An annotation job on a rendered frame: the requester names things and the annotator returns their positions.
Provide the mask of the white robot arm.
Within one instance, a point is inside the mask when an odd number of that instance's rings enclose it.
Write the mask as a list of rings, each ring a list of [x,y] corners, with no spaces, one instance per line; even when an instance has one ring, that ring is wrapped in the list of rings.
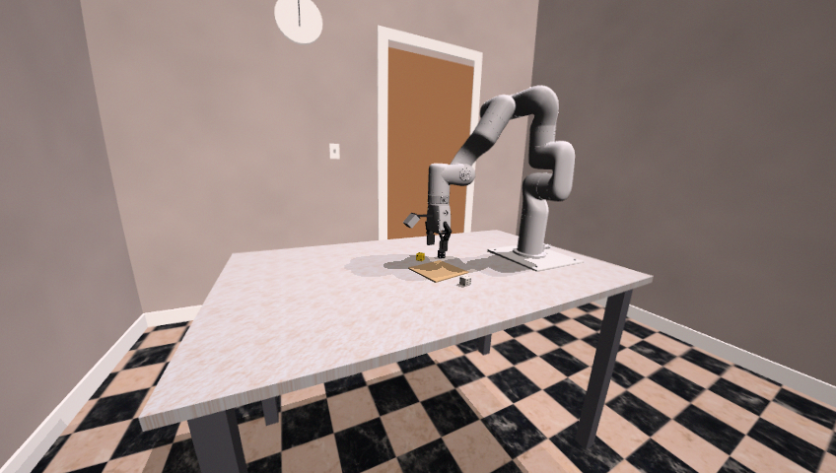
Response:
[[[534,114],[529,132],[528,162],[534,169],[552,169],[553,174],[536,172],[524,179],[518,248],[514,247],[513,253],[528,258],[543,258],[546,256],[544,249],[551,247],[544,243],[548,217],[546,200],[563,201],[570,195],[575,151],[568,142],[555,142],[559,105],[551,89],[536,86],[510,97],[500,95],[486,101],[480,109],[480,118],[482,115],[483,118],[452,162],[429,166],[428,203],[449,204],[450,185],[466,186],[474,180],[472,165],[495,145],[510,117],[514,119]]]

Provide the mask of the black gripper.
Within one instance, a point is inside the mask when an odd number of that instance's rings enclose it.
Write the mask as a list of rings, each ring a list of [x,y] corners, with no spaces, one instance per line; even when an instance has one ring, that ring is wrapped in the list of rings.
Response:
[[[429,204],[431,203],[428,203],[427,215],[433,215],[433,217],[427,217],[427,221],[425,222],[427,245],[435,244],[434,233],[436,233],[439,234],[441,239],[439,245],[439,252],[448,251],[448,241],[452,233],[450,203],[431,205]]]

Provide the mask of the tan flat mat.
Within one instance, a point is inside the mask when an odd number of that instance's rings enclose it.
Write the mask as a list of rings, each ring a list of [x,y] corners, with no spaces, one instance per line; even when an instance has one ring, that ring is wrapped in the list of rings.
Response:
[[[408,267],[408,269],[435,283],[469,273],[441,260]]]

